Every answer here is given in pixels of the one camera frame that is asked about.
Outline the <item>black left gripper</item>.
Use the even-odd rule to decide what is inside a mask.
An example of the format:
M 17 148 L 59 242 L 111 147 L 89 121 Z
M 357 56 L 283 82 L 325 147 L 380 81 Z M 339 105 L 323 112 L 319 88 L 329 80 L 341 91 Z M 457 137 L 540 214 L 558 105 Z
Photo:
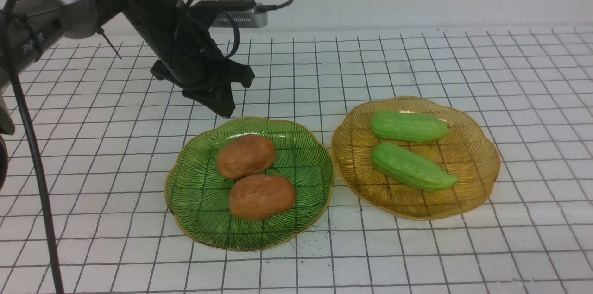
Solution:
M 250 66 L 231 59 L 239 49 L 239 26 L 243 24 L 234 13 L 252 12 L 254 8 L 254 0 L 206 0 L 193 6 L 179 0 L 172 39 L 165 46 L 164 60 L 157 60 L 150 69 L 152 76 L 177 85 L 185 98 L 215 114 L 231 117 L 236 108 L 232 83 L 249 88 L 255 78 Z M 226 54 L 209 32 L 220 23 L 233 31 L 233 45 Z

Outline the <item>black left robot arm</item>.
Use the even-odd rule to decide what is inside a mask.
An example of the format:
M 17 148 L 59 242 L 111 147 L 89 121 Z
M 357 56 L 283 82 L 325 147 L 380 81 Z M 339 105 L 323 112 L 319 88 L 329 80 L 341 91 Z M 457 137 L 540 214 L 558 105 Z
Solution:
M 183 12 L 182 0 L 20 0 L 7 34 L 11 62 L 23 72 L 61 38 L 84 39 L 122 13 L 157 56 L 152 77 L 179 87 L 218 116 L 235 110 L 232 84 L 250 87 L 250 66 L 226 58 L 209 34 L 210 19 Z

